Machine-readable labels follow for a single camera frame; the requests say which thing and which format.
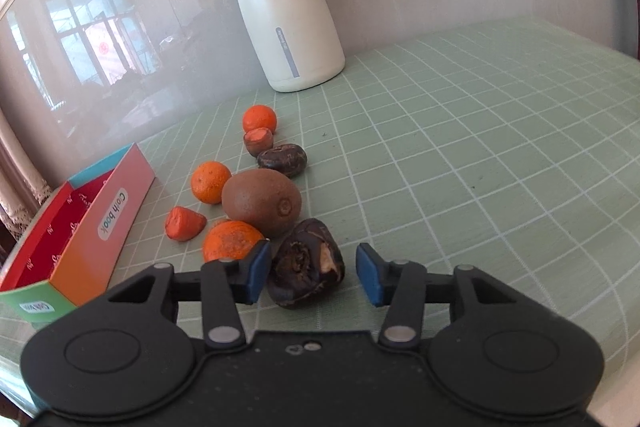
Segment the white thermos jug grey lid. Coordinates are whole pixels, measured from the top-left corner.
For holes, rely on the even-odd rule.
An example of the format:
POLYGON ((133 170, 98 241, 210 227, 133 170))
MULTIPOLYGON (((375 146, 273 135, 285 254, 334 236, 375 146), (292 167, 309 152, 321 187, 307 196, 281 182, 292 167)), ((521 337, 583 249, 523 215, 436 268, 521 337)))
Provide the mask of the white thermos jug grey lid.
POLYGON ((326 0, 238 0, 260 66, 277 92, 318 86, 346 58, 326 0))

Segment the orange tangerine near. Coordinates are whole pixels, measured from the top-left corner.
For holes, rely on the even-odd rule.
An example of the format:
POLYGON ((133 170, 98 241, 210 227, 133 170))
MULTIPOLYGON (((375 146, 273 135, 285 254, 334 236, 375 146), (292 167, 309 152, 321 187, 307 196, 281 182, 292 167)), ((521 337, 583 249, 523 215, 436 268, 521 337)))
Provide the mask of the orange tangerine near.
POLYGON ((241 260, 262 239, 262 233, 248 223, 235 220, 218 221, 205 236, 202 248, 204 261, 241 260))

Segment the orange tangerine far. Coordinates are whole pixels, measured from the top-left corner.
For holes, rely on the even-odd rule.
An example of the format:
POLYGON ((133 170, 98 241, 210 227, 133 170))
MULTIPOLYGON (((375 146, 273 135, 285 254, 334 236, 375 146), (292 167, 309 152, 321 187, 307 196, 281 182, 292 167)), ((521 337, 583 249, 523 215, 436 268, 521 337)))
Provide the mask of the orange tangerine far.
POLYGON ((242 127, 245 133, 259 128, 266 128, 274 133, 278 127, 278 116, 269 106, 253 105, 245 111, 242 127))

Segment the orange tangerine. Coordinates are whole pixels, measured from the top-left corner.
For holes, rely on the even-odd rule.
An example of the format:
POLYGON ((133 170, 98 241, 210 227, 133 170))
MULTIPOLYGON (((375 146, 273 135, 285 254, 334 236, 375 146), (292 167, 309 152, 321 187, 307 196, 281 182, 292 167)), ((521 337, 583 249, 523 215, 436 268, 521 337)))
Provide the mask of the orange tangerine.
POLYGON ((245 133, 259 128, 266 128, 274 133, 278 127, 278 116, 269 106, 253 105, 245 111, 242 127, 245 133))
POLYGON ((218 161, 205 161, 192 173, 190 187, 193 196, 208 205, 221 203, 222 189, 232 177, 230 169, 218 161))
POLYGON ((262 239, 262 233, 248 223, 235 220, 218 221, 205 236, 202 248, 204 261, 241 260, 262 239))

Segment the orange tangerine middle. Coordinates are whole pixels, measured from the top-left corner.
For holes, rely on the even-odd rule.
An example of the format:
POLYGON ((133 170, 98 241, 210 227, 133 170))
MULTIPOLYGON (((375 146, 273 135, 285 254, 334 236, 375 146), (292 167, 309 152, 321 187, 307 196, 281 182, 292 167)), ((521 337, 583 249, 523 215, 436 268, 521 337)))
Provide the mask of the orange tangerine middle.
POLYGON ((218 161, 205 161, 192 173, 190 187, 193 196, 208 205, 221 203, 222 189, 232 177, 230 169, 218 161))

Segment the orange peeled fruit piece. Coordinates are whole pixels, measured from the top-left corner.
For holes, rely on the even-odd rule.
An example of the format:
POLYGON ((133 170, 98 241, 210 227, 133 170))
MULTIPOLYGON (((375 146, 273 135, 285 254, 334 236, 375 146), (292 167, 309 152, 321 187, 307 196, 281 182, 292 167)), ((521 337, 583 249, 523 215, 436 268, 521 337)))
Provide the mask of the orange peeled fruit piece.
POLYGON ((194 239, 207 225, 207 218, 192 209, 176 206, 165 220, 164 230, 168 239, 187 242, 194 239))

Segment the brown kiwi fruit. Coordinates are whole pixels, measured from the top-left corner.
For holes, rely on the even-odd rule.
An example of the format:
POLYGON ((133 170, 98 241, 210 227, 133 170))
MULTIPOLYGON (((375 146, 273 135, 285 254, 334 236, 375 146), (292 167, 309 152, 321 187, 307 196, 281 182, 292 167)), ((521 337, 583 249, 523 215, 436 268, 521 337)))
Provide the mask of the brown kiwi fruit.
POLYGON ((271 239, 294 228, 302 195, 284 174, 258 168, 232 176, 222 189, 221 205, 229 219, 245 222, 271 239))

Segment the colourful cardboard box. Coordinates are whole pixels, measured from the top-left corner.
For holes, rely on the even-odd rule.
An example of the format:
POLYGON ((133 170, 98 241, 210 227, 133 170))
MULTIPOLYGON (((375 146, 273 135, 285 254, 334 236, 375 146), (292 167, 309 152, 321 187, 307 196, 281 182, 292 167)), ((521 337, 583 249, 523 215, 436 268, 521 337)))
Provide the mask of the colourful cardboard box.
POLYGON ((105 291, 155 173, 136 144, 65 181, 1 269, 1 303, 53 322, 105 291))

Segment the lace curtain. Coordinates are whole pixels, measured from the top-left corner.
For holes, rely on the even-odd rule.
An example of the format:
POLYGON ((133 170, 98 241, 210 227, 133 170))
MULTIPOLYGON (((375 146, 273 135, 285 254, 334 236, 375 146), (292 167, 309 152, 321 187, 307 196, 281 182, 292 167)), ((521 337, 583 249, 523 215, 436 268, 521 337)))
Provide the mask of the lace curtain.
POLYGON ((24 150, 9 121, 0 114, 1 221, 18 242, 52 188, 24 150))

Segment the green grid tablecloth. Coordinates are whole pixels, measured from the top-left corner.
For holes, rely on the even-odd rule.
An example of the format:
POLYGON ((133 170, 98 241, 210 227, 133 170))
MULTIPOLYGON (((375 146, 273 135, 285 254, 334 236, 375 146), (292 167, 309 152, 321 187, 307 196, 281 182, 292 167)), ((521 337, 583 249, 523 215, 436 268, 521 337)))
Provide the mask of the green grid tablecloth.
POLYGON ((255 167, 241 119, 272 107, 279 142, 299 144, 303 216, 323 221, 346 277, 288 311, 268 296, 247 329, 376 331, 354 268, 358 244, 433 272, 475 265, 597 338, 605 375, 592 410, 608 425, 639 416, 639 63, 542 20, 441 31, 351 57, 341 76, 299 93, 256 90, 150 136, 155 181, 113 281, 155 262, 198 269, 199 239, 171 242, 172 207, 218 220, 189 178, 206 160, 255 167))

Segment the large dark chestnut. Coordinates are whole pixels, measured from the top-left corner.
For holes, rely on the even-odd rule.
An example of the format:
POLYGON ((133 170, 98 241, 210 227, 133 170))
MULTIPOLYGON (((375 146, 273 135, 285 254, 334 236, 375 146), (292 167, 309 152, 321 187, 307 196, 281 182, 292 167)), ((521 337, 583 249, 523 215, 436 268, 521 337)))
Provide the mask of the large dark chestnut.
POLYGON ((328 227, 310 218, 283 239, 267 280, 271 300, 281 308, 310 306, 341 285, 345 262, 328 227))

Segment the dark brown water chestnut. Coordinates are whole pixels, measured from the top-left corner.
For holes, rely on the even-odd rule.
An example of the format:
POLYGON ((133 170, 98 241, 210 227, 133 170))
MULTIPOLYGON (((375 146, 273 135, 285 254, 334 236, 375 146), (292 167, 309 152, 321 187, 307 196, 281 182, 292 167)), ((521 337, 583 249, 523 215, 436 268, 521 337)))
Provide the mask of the dark brown water chestnut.
POLYGON ((259 168, 276 170, 288 178, 301 174, 307 167, 307 161, 303 147, 293 143, 275 146, 257 156, 259 168))

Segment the brown nut with orange top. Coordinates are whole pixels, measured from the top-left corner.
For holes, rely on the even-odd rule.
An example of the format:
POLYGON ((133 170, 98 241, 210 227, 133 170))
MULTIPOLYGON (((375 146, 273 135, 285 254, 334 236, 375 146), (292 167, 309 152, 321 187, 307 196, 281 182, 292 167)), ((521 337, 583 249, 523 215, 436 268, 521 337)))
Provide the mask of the brown nut with orange top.
POLYGON ((243 136, 245 148, 250 156, 257 157, 265 150, 273 148, 273 134, 269 128, 260 127, 245 132, 243 136))

